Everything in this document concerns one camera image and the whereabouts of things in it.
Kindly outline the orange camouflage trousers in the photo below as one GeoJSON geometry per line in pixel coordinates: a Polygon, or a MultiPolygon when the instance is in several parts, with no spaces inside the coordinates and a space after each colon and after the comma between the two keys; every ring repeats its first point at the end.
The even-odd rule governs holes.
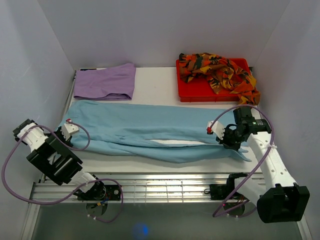
{"type": "Polygon", "coordinates": [[[178,57],[180,78],[190,83],[204,78],[215,94],[222,90],[237,94],[238,104],[258,105],[261,93],[244,58],[225,58],[211,53],[181,53],[178,57]]]}

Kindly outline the light blue trousers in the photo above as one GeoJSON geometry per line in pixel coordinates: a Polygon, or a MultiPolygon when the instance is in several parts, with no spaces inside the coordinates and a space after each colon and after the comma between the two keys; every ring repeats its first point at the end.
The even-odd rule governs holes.
{"type": "Polygon", "coordinates": [[[81,126],[71,143],[77,149],[112,155],[141,156],[174,164],[233,158],[245,160],[207,134],[209,121],[234,122],[221,109],[163,105],[102,103],[78,100],[64,115],[81,126]]]}

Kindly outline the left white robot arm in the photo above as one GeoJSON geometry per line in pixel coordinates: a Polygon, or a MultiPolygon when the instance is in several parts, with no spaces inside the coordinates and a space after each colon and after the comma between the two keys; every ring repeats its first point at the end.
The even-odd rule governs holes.
{"type": "Polygon", "coordinates": [[[53,133],[45,133],[35,121],[27,119],[13,130],[16,141],[29,146],[26,159],[57,185],[81,186],[74,194],[84,200],[100,200],[106,196],[106,187],[97,178],[86,172],[72,150],[72,136],[80,131],[70,119],[53,133]]]}

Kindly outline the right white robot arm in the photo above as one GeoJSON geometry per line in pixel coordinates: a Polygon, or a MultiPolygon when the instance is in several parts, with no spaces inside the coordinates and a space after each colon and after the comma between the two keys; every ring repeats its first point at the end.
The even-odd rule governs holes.
{"type": "Polygon", "coordinates": [[[256,119],[252,105],[232,107],[234,123],[224,126],[217,119],[208,124],[207,132],[226,149],[238,151],[246,142],[258,163],[250,173],[230,174],[226,180],[224,202],[240,195],[255,205],[264,223],[299,222],[310,198],[306,186],[298,185],[288,172],[277,147],[274,130],[264,117],[256,119]]]}

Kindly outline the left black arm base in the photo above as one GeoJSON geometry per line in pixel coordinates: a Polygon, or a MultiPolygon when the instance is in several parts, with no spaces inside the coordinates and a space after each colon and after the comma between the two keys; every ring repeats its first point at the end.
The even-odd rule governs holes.
{"type": "Polygon", "coordinates": [[[85,208],[89,215],[101,217],[107,211],[109,201],[121,200],[121,193],[118,185],[96,182],[87,192],[78,190],[74,195],[78,201],[86,202],[85,208]]]}

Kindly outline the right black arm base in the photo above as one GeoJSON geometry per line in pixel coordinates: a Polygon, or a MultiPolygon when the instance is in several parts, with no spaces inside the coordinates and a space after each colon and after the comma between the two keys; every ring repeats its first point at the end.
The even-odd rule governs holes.
{"type": "MultiPolygon", "coordinates": [[[[229,195],[229,193],[231,191],[232,190],[230,190],[230,188],[227,186],[227,184],[210,184],[209,188],[205,189],[203,191],[203,193],[205,195],[210,195],[211,200],[224,200],[229,195]]],[[[242,194],[237,193],[237,192],[230,199],[235,200],[236,202],[224,203],[223,209],[225,211],[229,210],[233,207],[236,207],[247,200],[246,197],[244,197],[242,194]]],[[[229,214],[229,216],[231,216],[233,218],[237,218],[237,217],[242,218],[242,217],[246,217],[248,215],[251,215],[252,213],[254,213],[257,210],[256,207],[254,207],[252,210],[245,213],[245,209],[246,209],[245,205],[243,204],[243,205],[231,210],[230,212],[228,212],[228,214],[229,214]]]]}

